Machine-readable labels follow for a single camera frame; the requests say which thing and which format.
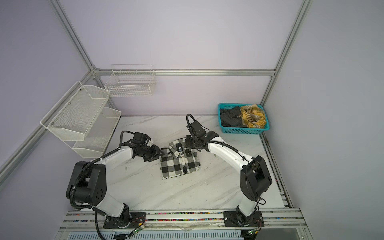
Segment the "black white checkered shirt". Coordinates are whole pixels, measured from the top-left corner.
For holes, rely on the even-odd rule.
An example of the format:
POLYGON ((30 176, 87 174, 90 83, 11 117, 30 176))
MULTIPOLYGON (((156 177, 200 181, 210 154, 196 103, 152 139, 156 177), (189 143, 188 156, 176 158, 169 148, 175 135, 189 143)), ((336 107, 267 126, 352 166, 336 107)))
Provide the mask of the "black white checkered shirt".
POLYGON ((187 147, 186 138, 175 140, 164 149, 160 169, 162 179, 171 179, 197 172, 200 169, 198 152, 187 147))

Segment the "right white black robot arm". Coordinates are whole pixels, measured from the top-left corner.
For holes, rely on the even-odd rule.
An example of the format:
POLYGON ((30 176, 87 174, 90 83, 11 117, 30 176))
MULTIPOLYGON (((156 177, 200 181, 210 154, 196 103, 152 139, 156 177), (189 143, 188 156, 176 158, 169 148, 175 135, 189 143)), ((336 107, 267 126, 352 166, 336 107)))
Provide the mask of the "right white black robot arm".
POLYGON ((189 148, 216 155, 240 174, 240 190, 243 196, 237 206, 237 218, 242 222, 248 221, 261 204, 262 194, 273 183, 265 159, 239 151, 226 143, 216 132, 208 131, 190 114, 187 114, 186 121, 190 132, 186 143, 189 148))

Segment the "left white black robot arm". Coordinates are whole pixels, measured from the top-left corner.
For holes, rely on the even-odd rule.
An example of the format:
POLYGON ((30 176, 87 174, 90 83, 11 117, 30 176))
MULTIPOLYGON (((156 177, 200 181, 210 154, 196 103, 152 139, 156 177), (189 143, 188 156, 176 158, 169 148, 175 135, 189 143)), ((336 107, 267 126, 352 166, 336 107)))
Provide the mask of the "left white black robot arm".
POLYGON ((116 149, 95 160, 75 164, 66 197, 73 209, 91 209, 105 216, 119 218, 128 207, 108 193, 107 173, 136 157, 147 163, 165 154, 147 134, 122 131, 116 149))

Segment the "dark grey shirt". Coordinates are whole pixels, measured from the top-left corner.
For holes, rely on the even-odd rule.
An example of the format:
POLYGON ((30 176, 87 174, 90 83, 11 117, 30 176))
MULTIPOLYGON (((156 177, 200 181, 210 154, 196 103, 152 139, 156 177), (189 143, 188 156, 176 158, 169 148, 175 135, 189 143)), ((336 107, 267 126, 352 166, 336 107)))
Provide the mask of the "dark grey shirt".
POLYGON ((220 109, 220 120, 223 127, 244 128, 242 121, 242 112, 239 106, 231 109, 220 109))

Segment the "teal plastic basket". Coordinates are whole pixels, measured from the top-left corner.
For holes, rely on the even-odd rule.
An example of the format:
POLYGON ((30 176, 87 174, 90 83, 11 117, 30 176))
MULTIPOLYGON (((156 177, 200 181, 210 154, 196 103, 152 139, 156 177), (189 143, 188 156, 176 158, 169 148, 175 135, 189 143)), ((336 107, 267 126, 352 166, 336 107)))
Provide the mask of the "teal plastic basket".
POLYGON ((250 134, 250 135, 258 135, 261 134, 264 131, 267 131, 270 129, 269 121, 267 118, 267 114, 264 111, 264 108, 261 105, 258 105, 266 114, 267 118, 267 124, 264 129, 256 129, 256 128, 247 128, 246 126, 244 128, 228 128, 228 127, 223 127, 221 125, 221 120, 220 120, 220 109, 231 109, 235 106, 246 106, 247 104, 228 104, 228 103, 221 103, 218 105, 218 116, 219 116, 219 125, 223 133, 228 133, 228 134, 250 134))

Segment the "yellow plaid shirt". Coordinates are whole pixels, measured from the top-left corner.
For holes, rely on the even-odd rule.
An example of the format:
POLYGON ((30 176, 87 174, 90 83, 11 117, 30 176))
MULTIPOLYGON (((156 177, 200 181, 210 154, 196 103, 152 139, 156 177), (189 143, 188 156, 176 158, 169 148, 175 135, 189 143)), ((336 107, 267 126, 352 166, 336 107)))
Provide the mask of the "yellow plaid shirt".
POLYGON ((241 106, 241 119, 247 128, 264 129, 267 124, 265 112, 258 105, 241 106))

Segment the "white mesh lower shelf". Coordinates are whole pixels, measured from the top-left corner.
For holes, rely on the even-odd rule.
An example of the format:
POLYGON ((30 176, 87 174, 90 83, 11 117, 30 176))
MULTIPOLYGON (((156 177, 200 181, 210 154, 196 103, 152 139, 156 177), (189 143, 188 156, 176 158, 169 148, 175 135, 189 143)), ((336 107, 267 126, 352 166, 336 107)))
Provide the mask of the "white mesh lower shelf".
POLYGON ((84 159, 102 156, 121 118, 121 112, 104 107, 84 141, 76 142, 73 150, 84 159))

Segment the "white mesh shelf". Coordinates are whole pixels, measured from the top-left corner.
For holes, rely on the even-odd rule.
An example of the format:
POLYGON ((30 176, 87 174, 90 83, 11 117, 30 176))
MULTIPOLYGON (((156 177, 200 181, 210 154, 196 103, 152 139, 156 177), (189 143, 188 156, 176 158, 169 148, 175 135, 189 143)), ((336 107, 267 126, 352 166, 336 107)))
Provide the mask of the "white mesh shelf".
POLYGON ((121 118, 121 112, 104 107, 84 141, 76 142, 73 150, 84 159, 102 156, 121 118))
POLYGON ((109 98, 108 90, 78 81, 40 124, 63 142, 84 141, 109 98))

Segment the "white mesh upper shelf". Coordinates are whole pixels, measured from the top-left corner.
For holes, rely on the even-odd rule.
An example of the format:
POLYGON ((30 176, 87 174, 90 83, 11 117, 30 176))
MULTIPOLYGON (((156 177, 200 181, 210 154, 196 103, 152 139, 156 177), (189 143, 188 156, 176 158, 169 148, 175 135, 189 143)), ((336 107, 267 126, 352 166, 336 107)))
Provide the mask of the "white mesh upper shelf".
POLYGON ((63 142, 84 141, 109 98, 108 90, 78 81, 40 124, 63 142))

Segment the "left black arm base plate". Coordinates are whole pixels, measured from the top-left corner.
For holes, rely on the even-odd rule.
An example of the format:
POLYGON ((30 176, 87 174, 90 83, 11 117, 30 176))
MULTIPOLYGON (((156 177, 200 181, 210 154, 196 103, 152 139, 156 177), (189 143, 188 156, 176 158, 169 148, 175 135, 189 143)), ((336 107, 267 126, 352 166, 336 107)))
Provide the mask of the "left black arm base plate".
POLYGON ((145 212, 129 212, 122 216, 106 217, 103 228, 104 229, 136 229, 140 224, 144 224, 146 220, 145 212))

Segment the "aluminium frame back bar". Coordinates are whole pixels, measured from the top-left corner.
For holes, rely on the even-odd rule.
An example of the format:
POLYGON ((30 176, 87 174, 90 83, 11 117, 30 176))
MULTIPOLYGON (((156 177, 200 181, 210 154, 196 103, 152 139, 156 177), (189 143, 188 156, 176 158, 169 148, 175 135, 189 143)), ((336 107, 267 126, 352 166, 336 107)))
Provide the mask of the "aluminium frame back bar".
POLYGON ((108 76, 112 73, 139 72, 153 73, 156 76, 269 76, 275 75, 275 70, 268 69, 98 69, 97 76, 108 76))

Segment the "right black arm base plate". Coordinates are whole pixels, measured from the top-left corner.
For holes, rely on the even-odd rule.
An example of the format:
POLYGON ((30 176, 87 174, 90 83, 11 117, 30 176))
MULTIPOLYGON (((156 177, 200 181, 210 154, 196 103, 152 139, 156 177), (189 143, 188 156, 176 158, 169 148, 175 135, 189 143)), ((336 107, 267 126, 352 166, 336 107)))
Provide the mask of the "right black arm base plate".
POLYGON ((261 211, 254 210, 251 215, 245 216, 239 209, 224 212, 225 227, 264 227, 264 217, 261 211))

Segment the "aluminium mounting rail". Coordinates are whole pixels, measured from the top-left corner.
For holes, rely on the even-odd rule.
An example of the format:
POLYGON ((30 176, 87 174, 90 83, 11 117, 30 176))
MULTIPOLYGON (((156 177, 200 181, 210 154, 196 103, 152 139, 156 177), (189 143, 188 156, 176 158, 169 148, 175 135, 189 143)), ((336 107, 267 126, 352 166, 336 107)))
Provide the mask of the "aluminium mounting rail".
MULTIPOLYGON (((226 210, 190 211, 147 211, 145 230, 215 230, 225 227, 226 210)), ((266 229, 306 229, 308 225, 299 209, 261 209, 266 229)), ((93 211, 68 212, 59 232, 93 231, 95 219, 93 211)))

